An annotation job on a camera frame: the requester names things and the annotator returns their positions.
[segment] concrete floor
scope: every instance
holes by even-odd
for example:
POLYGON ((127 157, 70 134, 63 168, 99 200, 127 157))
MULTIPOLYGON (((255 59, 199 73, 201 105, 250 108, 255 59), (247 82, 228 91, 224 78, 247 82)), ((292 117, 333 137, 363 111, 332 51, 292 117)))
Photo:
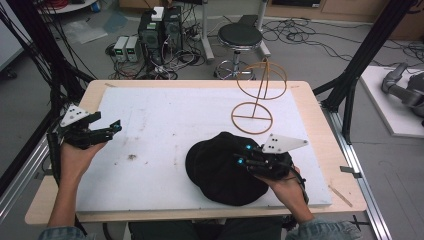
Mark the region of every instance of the concrete floor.
MULTIPOLYGON (((117 13, 121 14, 119 10, 112 7, 97 14, 90 12, 89 9, 83 9, 60 16, 64 24, 90 18, 88 23, 91 27, 104 27, 106 23, 111 26, 113 22, 110 23, 110 19, 121 21, 121 16, 128 17, 129 20, 122 23, 123 27, 109 28, 107 37, 85 44, 71 44, 87 67, 99 79, 107 79, 113 73, 113 64, 104 53, 106 47, 114 43, 121 35, 137 33, 138 22, 134 21, 136 18, 133 18, 137 14, 123 13, 117 18, 117 13)), ((224 19, 210 21, 209 29, 222 20, 224 19)), ((265 23, 270 21, 274 21, 274 19, 268 19, 265 23)), ((352 26, 349 23, 336 24, 352 26)), ((274 28, 276 23, 269 23, 267 26, 274 28)), ((308 26, 316 32, 334 34, 357 41, 362 41, 370 30, 369 25, 357 28, 338 28, 320 23, 309 23, 308 26)), ((273 39, 272 33, 265 33, 264 37, 273 39)), ((340 54, 353 55, 359 46, 358 43, 325 35, 314 35, 311 36, 311 39, 331 46, 340 54)), ((214 79, 213 70, 216 64, 223 59, 232 58, 232 52, 219 46, 214 37, 211 37, 210 40, 216 55, 215 62, 181 69, 178 71, 178 79, 214 79)), ((57 43, 65 52, 63 42, 58 41, 57 43)), ((281 41, 268 40, 265 40, 265 43, 272 53, 270 60, 285 68, 289 80, 307 81, 312 88, 336 78, 348 64, 348 61, 330 57, 320 46, 291 45, 281 41)), ((386 45, 396 46, 391 42, 387 42, 386 45)), ((262 57, 258 52, 253 52, 243 54, 241 58, 245 62, 253 63, 260 61, 262 57)), ((410 65, 420 63, 417 59, 405 55, 401 50, 388 48, 382 48, 375 60, 382 64, 402 61, 408 61, 410 65)), ((0 120, 3 126, 3 132, 0 135, 2 149, 0 173, 3 173, 12 162, 50 107, 49 88, 31 60, 22 54, 11 66, 18 73, 18 77, 12 80, 2 75, 0 79, 0 120)), ((423 64, 416 68, 423 69, 423 64)), ((323 100, 327 94, 321 94, 317 96, 317 99, 323 100)), ((341 106, 340 112, 343 113, 343 106, 341 106)), ((422 239, 424 235, 424 190, 422 188, 424 183, 424 165, 422 164, 424 139, 391 136, 360 82, 356 91, 351 138, 392 238, 422 239)), ((39 178, 35 178, 29 183, 5 221, 0 225, 2 239, 35 238, 43 229, 43 226, 29 226, 24 221, 26 211, 40 182, 39 178)), ((357 213, 356 216, 358 221, 368 221, 364 213, 357 213)), ((353 221, 352 214, 331 214, 321 217, 353 221)), ((122 238, 124 226, 124 223, 110 224, 111 235, 114 239, 122 238)), ((87 224, 86 227, 89 232, 98 233, 97 239, 105 239, 100 224, 87 224)), ((361 226, 361 230, 365 239, 374 238, 369 226, 361 226)))

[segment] wooden board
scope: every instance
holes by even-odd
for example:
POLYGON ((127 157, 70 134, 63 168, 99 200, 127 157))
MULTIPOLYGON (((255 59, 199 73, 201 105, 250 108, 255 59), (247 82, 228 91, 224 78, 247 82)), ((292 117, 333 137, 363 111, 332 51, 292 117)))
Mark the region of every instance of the wooden board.
MULTIPOLYGON (((362 74, 361 81, 393 136, 424 138, 424 128, 421 125, 424 119, 403 105, 399 98, 381 91, 383 79, 390 71, 393 71, 393 68, 369 66, 362 74)), ((405 71, 397 85, 406 88, 411 75, 405 71)))
MULTIPOLYGON (((270 90, 270 96, 280 90, 270 90)), ((187 177, 185 156, 198 141, 221 131, 264 143, 270 133, 308 139, 290 91, 272 101, 261 101, 272 113, 274 124, 261 135, 236 129, 232 109, 252 99, 239 89, 228 88, 108 88, 99 110, 102 119, 91 129, 121 119, 123 130, 98 153, 78 190, 77 210, 136 211, 226 209, 203 196, 187 177)), ((262 123, 250 123, 261 128, 262 123)), ((307 179, 311 206, 332 203, 311 145, 290 152, 307 179)), ((281 206, 272 191, 245 206, 281 206)))

